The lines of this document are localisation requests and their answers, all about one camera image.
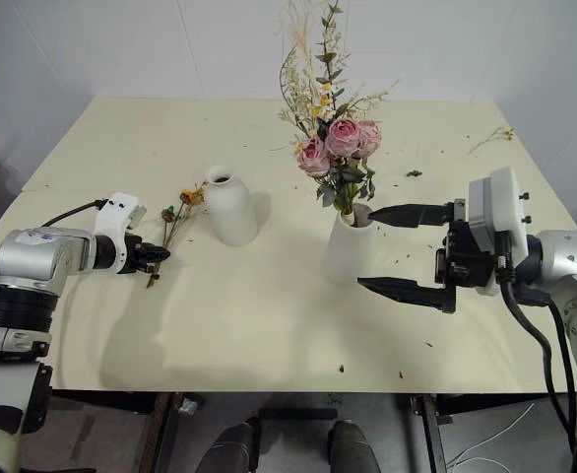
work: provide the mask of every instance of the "white wall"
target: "white wall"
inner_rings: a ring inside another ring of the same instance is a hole
[[[341,3],[351,84],[496,100],[577,219],[577,0]],[[277,98],[281,4],[0,0],[0,213],[92,96]]]

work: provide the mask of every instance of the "beige table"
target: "beige table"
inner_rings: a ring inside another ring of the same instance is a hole
[[[54,313],[46,360],[53,385],[72,389],[397,392],[544,391],[539,346],[499,298],[460,290],[458,311],[396,304],[321,274],[335,218],[292,158],[292,130],[277,101],[96,99],[0,221],[36,226],[121,190],[148,214],[136,230],[159,241],[160,209],[203,178],[233,166],[250,187],[260,222],[248,246],[216,241],[205,216],[183,232],[146,290],[141,274],[71,277]],[[386,103],[375,114],[384,140],[373,208],[442,204],[468,182],[512,166],[530,191],[531,232],[573,221],[518,140],[469,150],[506,125],[493,104]],[[418,178],[405,177],[420,169]],[[68,219],[90,230],[94,213]],[[445,229],[380,226],[366,275],[431,285]],[[551,340],[547,311],[527,314]],[[559,353],[556,388],[565,388]]]

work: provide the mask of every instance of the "white cable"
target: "white cable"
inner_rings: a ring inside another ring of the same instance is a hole
[[[507,468],[504,464],[502,464],[500,461],[496,461],[496,460],[492,460],[491,458],[483,458],[482,456],[474,456],[472,458],[467,458],[464,461],[462,461],[461,463],[458,463],[457,466],[455,468],[458,468],[462,465],[465,465],[468,462],[471,461],[487,461],[488,463],[494,463],[495,465],[500,466],[503,471],[507,472],[507,473],[512,473],[509,468]]]
[[[453,458],[452,460],[450,460],[447,463],[448,468],[452,468],[451,473],[455,473],[457,467],[459,466],[459,464],[463,464],[463,462],[461,461],[462,458],[466,455],[466,453],[468,453],[471,450],[474,450],[475,448],[478,448],[482,445],[485,445],[486,443],[488,443],[489,441],[493,441],[494,439],[497,439],[498,437],[502,436],[503,434],[505,434],[506,432],[510,431],[516,424],[518,424],[527,414],[529,414],[529,411],[531,411],[534,406],[536,404],[531,404],[527,409],[525,409],[525,411],[518,416],[509,426],[507,426],[505,429],[503,429],[502,431],[494,434],[491,437],[488,437],[485,440],[480,441],[479,443],[475,443],[473,446],[466,448],[464,451],[462,451],[458,456],[456,456],[455,458]]]

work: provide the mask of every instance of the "white ceramic vase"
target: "white ceramic vase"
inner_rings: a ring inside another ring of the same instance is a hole
[[[358,227],[351,227],[337,215],[330,233],[324,256],[323,270],[326,277],[338,284],[353,284],[362,276],[369,259],[374,238],[373,221],[367,218],[371,209],[354,204],[354,217]]]
[[[229,246],[247,244],[258,233],[249,189],[228,166],[208,169],[206,179],[204,199],[215,237]]]

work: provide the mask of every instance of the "pink rose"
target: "pink rose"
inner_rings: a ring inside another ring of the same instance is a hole
[[[351,118],[339,118],[328,130],[326,149],[339,157],[351,156],[360,145],[360,127]]]
[[[295,156],[299,167],[312,177],[326,175],[330,169],[330,155],[318,136],[311,138],[307,145],[298,149]]]
[[[380,146],[382,133],[376,122],[372,120],[362,120],[358,123],[360,128],[360,148],[356,153],[358,158],[369,158]]]

